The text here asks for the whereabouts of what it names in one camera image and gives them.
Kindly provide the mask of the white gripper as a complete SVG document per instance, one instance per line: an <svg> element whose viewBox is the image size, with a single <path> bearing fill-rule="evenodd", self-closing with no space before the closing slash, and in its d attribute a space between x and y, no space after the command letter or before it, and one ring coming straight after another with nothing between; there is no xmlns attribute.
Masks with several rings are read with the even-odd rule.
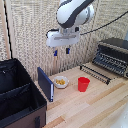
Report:
<svg viewBox="0 0 128 128"><path fill-rule="evenodd" d="M76 44L79 41L80 33L78 27L51 29L47 32L46 37L47 46L58 47ZM66 54L70 54L70 48L66 48ZM58 56L58 50L54 51L54 56Z"/></svg>

